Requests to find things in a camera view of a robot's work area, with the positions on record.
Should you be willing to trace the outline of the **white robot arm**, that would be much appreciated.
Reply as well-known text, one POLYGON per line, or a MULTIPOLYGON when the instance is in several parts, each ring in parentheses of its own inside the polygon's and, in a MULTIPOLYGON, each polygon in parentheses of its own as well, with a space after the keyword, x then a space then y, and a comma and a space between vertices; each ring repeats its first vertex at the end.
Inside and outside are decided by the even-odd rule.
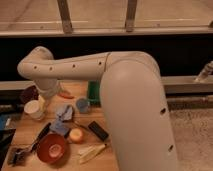
POLYGON ((104 52, 56 60, 42 46, 17 65, 50 99, 61 79, 98 81, 119 171, 180 171, 160 69, 142 51, 104 52))

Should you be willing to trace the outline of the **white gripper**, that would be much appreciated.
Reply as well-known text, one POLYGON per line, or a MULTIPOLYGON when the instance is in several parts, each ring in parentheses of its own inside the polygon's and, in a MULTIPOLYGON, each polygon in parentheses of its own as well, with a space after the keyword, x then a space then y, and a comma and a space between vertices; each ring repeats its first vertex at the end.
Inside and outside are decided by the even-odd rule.
POLYGON ((41 96, 38 96, 40 108, 45 111, 48 103, 45 99, 51 99, 60 90, 61 86, 57 79, 39 79, 35 81, 35 85, 41 96))

